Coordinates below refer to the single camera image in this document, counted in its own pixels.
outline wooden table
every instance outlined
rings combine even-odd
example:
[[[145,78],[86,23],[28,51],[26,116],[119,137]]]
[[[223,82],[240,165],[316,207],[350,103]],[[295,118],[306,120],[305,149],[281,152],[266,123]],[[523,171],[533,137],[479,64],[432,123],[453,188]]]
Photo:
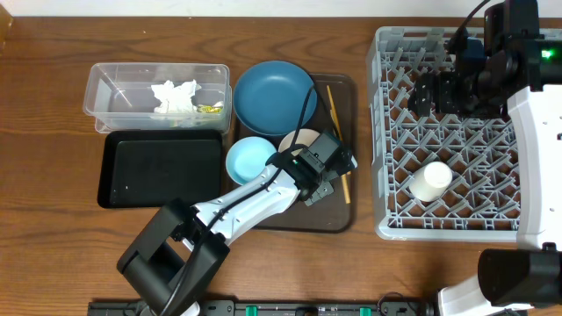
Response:
[[[543,27],[562,27],[545,20]],[[116,262],[156,209],[104,210],[104,135],[83,114],[97,62],[224,63],[231,85],[274,59],[357,83],[358,212],[334,235],[252,231],[208,291],[240,300],[376,301],[430,297],[476,272],[485,248],[383,241],[374,233],[365,56],[380,26],[459,25],[441,18],[16,18],[0,57],[0,314],[85,315],[88,302],[137,298]],[[551,308],[532,315],[555,315]]]

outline white tissue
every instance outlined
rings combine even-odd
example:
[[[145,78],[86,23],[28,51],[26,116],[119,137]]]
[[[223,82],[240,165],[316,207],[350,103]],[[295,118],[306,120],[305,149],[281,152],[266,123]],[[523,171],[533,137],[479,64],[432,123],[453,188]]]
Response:
[[[197,107],[191,102],[195,91],[201,89],[195,80],[182,83],[174,87],[174,83],[168,80],[165,84],[153,84],[150,86],[155,93],[155,98],[160,100],[160,106],[155,107],[155,113],[193,113]]]

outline white cylinder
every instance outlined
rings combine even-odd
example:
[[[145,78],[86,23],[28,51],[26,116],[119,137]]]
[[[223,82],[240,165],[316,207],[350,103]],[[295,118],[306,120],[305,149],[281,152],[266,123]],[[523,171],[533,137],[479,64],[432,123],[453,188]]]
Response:
[[[415,198],[433,202],[444,194],[452,179],[449,166],[442,162],[431,162],[415,171],[409,188]]]

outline wooden chopstick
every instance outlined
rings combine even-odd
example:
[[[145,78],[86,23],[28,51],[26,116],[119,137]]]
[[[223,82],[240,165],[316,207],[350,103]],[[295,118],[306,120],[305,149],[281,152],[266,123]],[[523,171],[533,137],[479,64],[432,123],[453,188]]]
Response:
[[[335,111],[334,99],[332,98],[332,91],[330,90],[330,86],[328,88],[328,98],[330,99],[330,105],[332,108],[330,109],[330,116],[334,121],[335,129],[340,135],[340,140],[343,142],[342,136],[342,129],[340,128],[340,121],[337,119],[337,112]],[[349,186],[348,186],[348,178],[346,175],[342,175],[342,185],[343,185],[343,196],[345,197],[345,204],[351,203],[351,197],[349,196]]]

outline bowl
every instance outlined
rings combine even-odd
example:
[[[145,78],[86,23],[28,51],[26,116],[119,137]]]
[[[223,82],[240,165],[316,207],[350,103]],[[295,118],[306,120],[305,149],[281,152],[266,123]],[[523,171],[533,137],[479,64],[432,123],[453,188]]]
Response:
[[[283,140],[281,140],[281,143],[279,144],[279,149],[278,149],[279,153],[282,153],[286,149],[289,148],[294,135],[295,135],[295,131],[292,131],[287,136],[285,136],[283,138]],[[302,144],[302,145],[305,145],[307,147],[310,147],[310,145],[312,145],[314,143],[314,141],[318,138],[318,136],[320,136],[320,133],[316,132],[315,130],[302,128],[299,131],[299,137],[297,137],[297,145]],[[297,154],[300,153],[300,150],[301,149],[294,150],[292,152],[292,154],[297,155]]]
[[[275,153],[275,147],[261,137],[238,140],[228,151],[227,173],[234,182],[246,184],[260,175],[267,160]]]
[[[297,128],[306,94],[313,85],[308,73],[286,61],[266,61],[248,69],[234,88],[234,111],[251,131],[282,136]],[[310,94],[303,125],[316,109]]]

